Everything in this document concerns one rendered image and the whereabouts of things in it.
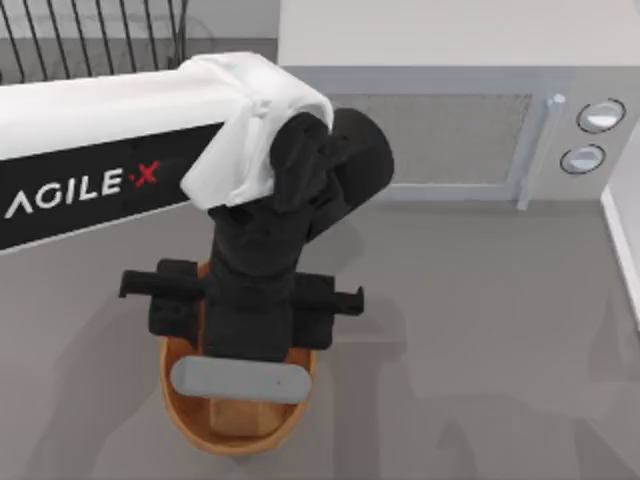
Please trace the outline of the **pale grey rounded box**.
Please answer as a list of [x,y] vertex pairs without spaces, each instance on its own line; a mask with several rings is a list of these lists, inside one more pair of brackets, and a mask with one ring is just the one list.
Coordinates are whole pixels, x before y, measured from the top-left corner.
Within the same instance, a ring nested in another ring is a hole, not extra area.
[[297,404],[311,391],[310,373],[298,365],[188,355],[173,364],[170,383],[190,397]]

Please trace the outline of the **brown bread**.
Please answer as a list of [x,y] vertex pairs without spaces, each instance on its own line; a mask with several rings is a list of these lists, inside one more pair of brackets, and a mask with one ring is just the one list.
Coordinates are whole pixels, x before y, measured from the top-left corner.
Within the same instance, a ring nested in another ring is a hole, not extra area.
[[268,435],[279,424],[278,412],[264,402],[213,399],[209,404],[211,429],[232,437]]

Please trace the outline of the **brown wooden basket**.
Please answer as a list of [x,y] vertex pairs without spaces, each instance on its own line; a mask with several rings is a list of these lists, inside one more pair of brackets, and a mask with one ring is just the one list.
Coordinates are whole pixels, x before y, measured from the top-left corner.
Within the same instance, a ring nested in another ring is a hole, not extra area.
[[[279,447],[292,434],[306,412],[311,391],[300,403],[272,405],[278,412],[279,424],[268,435],[257,437],[232,437],[215,433],[209,423],[209,404],[213,399],[184,396],[170,383],[169,372],[175,362],[188,355],[206,356],[203,350],[205,302],[192,301],[188,304],[190,320],[195,326],[194,343],[177,337],[164,337],[160,341],[160,384],[164,405],[169,418],[181,434],[196,448],[218,456],[251,456]],[[316,352],[304,348],[292,348],[282,362],[298,365],[306,369],[315,380]]]

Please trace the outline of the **microwave door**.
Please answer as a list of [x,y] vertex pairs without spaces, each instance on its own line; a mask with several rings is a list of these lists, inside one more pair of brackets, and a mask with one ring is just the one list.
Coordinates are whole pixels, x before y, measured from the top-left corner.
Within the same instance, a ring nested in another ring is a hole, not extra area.
[[332,94],[335,107],[375,121],[395,174],[384,195],[402,200],[511,200],[528,94]]

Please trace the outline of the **pale microwave oven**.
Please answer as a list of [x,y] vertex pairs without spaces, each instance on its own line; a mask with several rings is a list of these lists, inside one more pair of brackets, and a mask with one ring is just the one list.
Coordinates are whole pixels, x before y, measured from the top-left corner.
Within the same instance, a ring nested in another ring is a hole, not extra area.
[[[517,202],[555,93],[566,104],[531,202],[599,200],[640,119],[640,0],[281,0],[278,59],[332,94],[528,94]],[[625,118],[588,134],[577,114],[618,99]],[[602,147],[585,175],[559,165]]]

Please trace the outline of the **small microwave knob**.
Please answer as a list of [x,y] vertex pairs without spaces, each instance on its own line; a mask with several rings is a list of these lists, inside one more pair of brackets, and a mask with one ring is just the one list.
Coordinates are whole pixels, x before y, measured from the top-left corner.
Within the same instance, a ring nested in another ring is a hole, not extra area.
[[585,175],[597,170],[606,160],[606,151],[595,144],[567,150],[560,158],[559,165],[569,175]]

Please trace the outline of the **large microwave knob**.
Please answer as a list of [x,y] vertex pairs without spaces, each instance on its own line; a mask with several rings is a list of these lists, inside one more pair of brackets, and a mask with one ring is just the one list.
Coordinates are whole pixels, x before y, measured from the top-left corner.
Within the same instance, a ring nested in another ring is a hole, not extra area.
[[585,105],[577,114],[576,123],[583,132],[599,134],[615,128],[625,116],[625,105],[610,98]]

